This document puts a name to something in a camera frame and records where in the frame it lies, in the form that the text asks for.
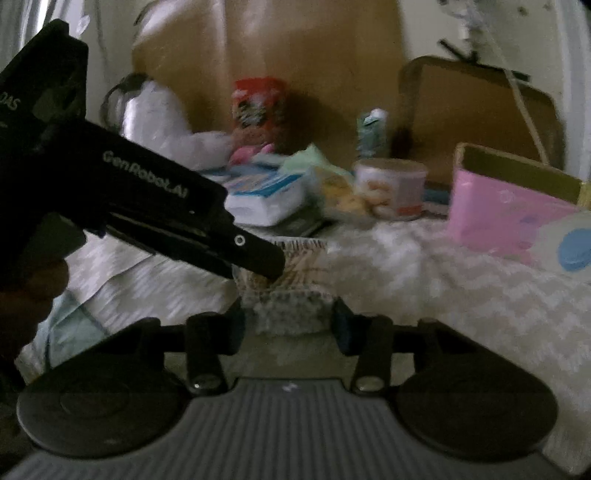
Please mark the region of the person's left hand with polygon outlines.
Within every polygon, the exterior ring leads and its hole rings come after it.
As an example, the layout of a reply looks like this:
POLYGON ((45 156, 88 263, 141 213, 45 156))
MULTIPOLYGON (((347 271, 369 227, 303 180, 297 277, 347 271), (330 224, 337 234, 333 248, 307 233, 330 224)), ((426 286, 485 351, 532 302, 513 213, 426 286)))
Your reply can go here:
POLYGON ((1 234, 1 370, 14 367, 69 282, 66 257, 86 242, 82 232, 40 238, 1 234))

